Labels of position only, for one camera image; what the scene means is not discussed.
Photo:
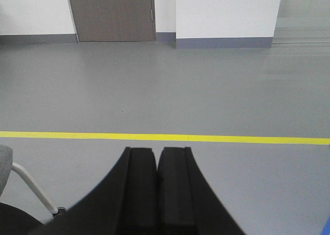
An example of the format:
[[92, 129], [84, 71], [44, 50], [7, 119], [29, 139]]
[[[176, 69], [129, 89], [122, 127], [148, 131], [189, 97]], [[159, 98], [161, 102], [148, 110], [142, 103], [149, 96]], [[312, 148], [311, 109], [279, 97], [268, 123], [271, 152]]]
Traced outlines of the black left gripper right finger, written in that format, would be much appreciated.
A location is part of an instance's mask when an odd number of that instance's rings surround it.
[[244, 234], [203, 176], [191, 148], [165, 147], [157, 174], [160, 234]]

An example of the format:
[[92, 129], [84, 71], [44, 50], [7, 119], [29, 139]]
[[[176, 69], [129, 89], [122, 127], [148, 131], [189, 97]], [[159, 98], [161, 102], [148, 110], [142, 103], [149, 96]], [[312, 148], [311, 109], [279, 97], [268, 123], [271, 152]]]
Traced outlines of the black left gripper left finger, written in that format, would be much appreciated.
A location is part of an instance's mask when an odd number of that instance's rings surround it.
[[127, 147], [87, 196], [31, 234], [156, 234], [156, 181], [152, 149]]

